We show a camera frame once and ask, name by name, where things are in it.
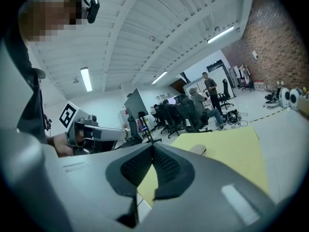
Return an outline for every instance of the gray floor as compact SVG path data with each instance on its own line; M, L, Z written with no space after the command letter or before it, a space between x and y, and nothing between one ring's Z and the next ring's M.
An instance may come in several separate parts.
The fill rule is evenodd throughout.
M275 203L292 195L301 184L305 170L308 168L309 159L309 122L298 112L291 110L282 111L281 108L267 109L262 105L266 101L265 92L248 90L234 90L237 97L230 100L235 106L223 109L223 112L238 109L248 113L243 116L242 126L254 127L260 138L260 146L264 155L267 170L269 195ZM209 129L217 129L213 118L209 120ZM232 130L231 125L226 125L227 130ZM162 143L170 145L178 137L173 134L168 139L168 132L161 130L153 132L154 138L162 138ZM140 220L142 220L151 207L145 201L139 205Z

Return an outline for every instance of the yellow paper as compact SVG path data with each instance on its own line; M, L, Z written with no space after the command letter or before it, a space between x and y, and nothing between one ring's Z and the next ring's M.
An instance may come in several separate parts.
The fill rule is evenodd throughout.
M206 157L218 160L268 193L265 163L259 138L253 127L205 133L184 133L171 146L189 150L195 145L206 147ZM138 187L139 194L152 207L154 190L158 188L153 166Z

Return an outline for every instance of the fluorescent light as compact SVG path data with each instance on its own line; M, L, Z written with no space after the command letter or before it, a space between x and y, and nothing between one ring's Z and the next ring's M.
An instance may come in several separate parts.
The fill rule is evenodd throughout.
M87 92L92 91L88 68L87 67L81 68L81 74L82 74L82 78L83 78Z
M164 71L161 75L159 75L152 84L155 84L157 81L159 81L165 74L167 73L167 71Z
M218 35L214 36L213 38L211 38L210 40L207 40L207 43L210 44L211 42L215 41L216 39L218 39L219 37L221 37L222 35L225 35L226 33L232 31L234 29L234 26L224 30L223 32L219 33Z

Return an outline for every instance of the ceiling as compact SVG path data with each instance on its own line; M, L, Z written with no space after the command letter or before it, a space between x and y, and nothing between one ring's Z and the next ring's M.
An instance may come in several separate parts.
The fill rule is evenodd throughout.
M50 84L65 99L87 94L80 75L83 67L89 68L93 92L120 89L128 82L149 84L164 70L176 73L170 76L175 77L177 66L198 50L214 52L230 43L229 36L218 40L217 47L216 42L207 43L221 30L234 25L239 29L233 32L234 40L240 39L252 0L99 2L93 24L59 31L49 42L31 44Z

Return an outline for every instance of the brick wall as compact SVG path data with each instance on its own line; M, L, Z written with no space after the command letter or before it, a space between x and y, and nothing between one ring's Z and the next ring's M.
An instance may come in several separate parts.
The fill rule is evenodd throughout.
M222 52L231 67L245 64L253 81L264 80L270 88L277 81L284 81L289 88L309 87L305 46L279 0L253 0L243 37Z

